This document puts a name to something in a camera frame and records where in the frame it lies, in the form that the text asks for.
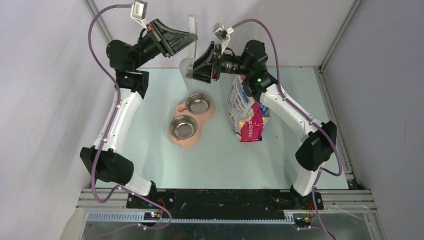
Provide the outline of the clear plastic scoop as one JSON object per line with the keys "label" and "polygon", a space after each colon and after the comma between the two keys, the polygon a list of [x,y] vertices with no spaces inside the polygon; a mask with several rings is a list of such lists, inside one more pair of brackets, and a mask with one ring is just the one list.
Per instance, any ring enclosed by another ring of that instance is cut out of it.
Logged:
{"label": "clear plastic scoop", "polygon": [[[194,14],[190,14],[188,18],[189,32],[191,34],[197,35],[197,17]],[[179,63],[179,70],[186,86],[186,91],[188,95],[191,95],[194,90],[193,66],[196,59],[196,53],[197,40],[195,40],[188,46],[187,57],[183,58]]]}

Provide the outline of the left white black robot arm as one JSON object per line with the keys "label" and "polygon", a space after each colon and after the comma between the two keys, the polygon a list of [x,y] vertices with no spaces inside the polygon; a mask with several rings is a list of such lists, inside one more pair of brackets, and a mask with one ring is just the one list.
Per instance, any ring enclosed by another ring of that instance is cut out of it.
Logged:
{"label": "left white black robot arm", "polygon": [[158,194],[151,190],[154,183],[135,171],[135,164],[123,156],[124,143],[133,116],[145,98],[149,72],[138,68],[162,54],[169,58],[190,46],[195,53],[197,37],[196,16],[189,16],[189,31],[175,30],[155,19],[140,32],[136,44],[112,40],[106,47],[109,65],[115,70],[114,93],[108,118],[91,147],[83,147],[80,158],[88,172],[97,180],[114,183],[138,194],[145,208],[153,208]]}

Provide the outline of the pink pet food bag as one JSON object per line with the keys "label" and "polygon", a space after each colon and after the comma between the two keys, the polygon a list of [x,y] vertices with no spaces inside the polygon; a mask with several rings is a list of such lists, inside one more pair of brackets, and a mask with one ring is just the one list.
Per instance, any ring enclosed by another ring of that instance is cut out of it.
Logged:
{"label": "pink pet food bag", "polygon": [[271,118],[265,105],[249,97],[243,89],[244,75],[236,75],[228,96],[228,116],[233,133],[240,142],[259,142]]}

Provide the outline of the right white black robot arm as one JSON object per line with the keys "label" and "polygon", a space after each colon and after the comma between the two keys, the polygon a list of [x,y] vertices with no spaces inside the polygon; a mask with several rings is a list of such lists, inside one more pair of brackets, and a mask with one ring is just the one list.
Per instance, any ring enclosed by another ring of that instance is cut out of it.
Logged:
{"label": "right white black robot arm", "polygon": [[268,107],[294,131],[301,141],[295,153],[300,168],[290,201],[295,208],[304,209],[311,202],[309,193],[319,171],[335,153],[337,127],[332,121],[324,123],[312,116],[289,96],[269,73],[267,60],[261,41],[249,40],[241,55],[226,53],[220,44],[211,41],[206,52],[194,61],[192,77],[209,84],[221,74],[244,76],[241,85],[245,95]]}

